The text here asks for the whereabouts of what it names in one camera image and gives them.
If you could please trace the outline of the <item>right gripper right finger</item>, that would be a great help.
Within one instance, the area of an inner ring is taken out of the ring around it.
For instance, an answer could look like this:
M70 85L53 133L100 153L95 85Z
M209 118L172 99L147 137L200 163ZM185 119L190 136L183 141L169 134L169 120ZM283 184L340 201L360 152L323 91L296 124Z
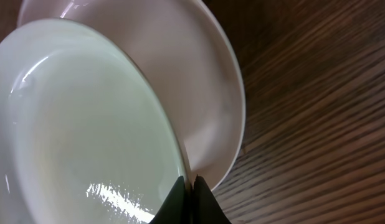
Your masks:
M191 195L194 224L231 224L203 177L197 175Z

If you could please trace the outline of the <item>white plate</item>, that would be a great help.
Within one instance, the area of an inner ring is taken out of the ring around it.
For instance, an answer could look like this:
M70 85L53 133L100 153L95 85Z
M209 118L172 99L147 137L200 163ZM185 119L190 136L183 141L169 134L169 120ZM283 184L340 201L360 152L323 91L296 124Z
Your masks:
M139 66L183 141L191 172L212 189L242 144L245 95L222 27L196 0L24 0L17 24L45 18L99 31Z
M0 43L0 223L149 223L184 149L134 61L43 19Z

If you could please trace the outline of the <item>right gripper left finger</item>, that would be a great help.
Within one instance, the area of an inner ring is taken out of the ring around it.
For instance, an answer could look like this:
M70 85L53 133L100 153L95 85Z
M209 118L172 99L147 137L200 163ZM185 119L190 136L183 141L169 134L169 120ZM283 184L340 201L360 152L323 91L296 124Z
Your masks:
M189 223L188 191L184 177L180 176L172 186L161 208L149 224Z

